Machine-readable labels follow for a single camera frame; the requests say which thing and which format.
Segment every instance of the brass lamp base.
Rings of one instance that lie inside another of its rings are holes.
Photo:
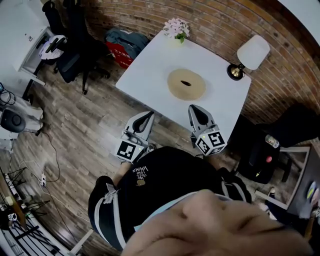
[[[230,64],[226,69],[226,72],[231,79],[235,81],[239,81],[245,76],[244,72],[242,71],[242,69],[244,68],[245,66],[243,64],[240,64],[240,65]]]

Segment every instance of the table lamp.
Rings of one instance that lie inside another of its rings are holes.
[[[269,51],[268,42],[260,35],[255,35],[238,49],[237,56],[241,63],[228,66],[227,73],[229,77],[235,81],[241,80],[244,77],[243,69],[247,67],[250,70],[256,70]]]

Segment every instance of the black chair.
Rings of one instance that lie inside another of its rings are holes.
[[[320,134],[319,117],[313,110],[302,104],[289,107],[272,124],[253,125],[249,122],[251,124],[248,125],[244,119],[245,117],[239,119],[241,124],[237,122],[230,137],[231,145],[237,144],[241,151],[241,159],[236,171],[262,184],[267,184],[271,180],[276,167],[284,170],[282,182],[287,181],[293,162],[289,155],[287,155],[287,163],[279,161],[280,147],[289,148],[315,139]],[[277,148],[266,142],[267,135],[271,135],[279,142]]]
[[[86,26],[83,7],[80,6],[80,0],[75,3],[74,0],[65,0],[63,5],[66,7],[69,28],[66,32],[61,23],[59,14],[51,9],[47,9],[51,14],[47,15],[51,29],[56,33],[67,36],[67,44],[61,49],[64,53],[56,61],[54,72],[60,72],[66,83],[74,81],[75,78],[83,72],[82,93],[87,94],[86,81],[90,71],[96,71],[107,78],[110,73],[97,64],[97,60],[106,56],[109,52],[107,46],[95,40],[89,33]]]

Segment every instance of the red brick wall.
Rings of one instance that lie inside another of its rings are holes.
[[[270,44],[242,112],[256,123],[272,122],[295,102],[320,113],[319,46],[276,0],[82,0],[93,31],[110,27],[152,39],[171,18],[189,22],[190,40],[232,63],[253,35]]]

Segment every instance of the tan round plate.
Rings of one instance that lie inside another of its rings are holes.
[[[188,69],[176,69],[168,76],[170,92],[178,99],[194,101],[206,91],[206,83],[200,75]]]

